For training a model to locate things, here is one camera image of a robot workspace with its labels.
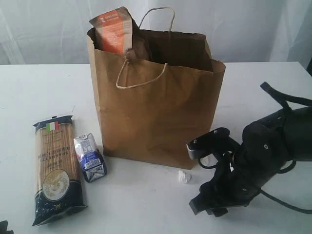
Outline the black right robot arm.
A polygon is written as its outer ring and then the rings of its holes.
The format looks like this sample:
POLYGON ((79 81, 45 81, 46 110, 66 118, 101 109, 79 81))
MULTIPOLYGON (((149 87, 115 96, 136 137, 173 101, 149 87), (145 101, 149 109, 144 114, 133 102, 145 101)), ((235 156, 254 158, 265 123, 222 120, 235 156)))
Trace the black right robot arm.
POLYGON ((217 128, 187 144, 189 157, 213 155, 213 178, 202 184, 189 205, 198 214, 220 217, 230 207, 248 206, 275 175, 312 159, 312 109, 279 110, 247 125, 242 143, 227 128, 217 128))

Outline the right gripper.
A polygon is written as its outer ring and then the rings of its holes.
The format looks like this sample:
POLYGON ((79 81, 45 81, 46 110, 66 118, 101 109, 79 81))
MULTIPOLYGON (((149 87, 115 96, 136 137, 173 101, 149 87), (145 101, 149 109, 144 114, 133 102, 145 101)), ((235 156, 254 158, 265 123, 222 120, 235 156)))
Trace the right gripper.
POLYGON ((208 215, 221 217, 231 207, 246 207, 259 194, 259 185, 264 175, 261 153, 265 150, 266 128, 245 127, 243 142, 230 137, 227 128, 217 128, 187 143, 189 157, 198 162, 210 157, 214 169, 213 178, 203 183, 199 194, 189 205, 195 215, 206 211, 208 215))

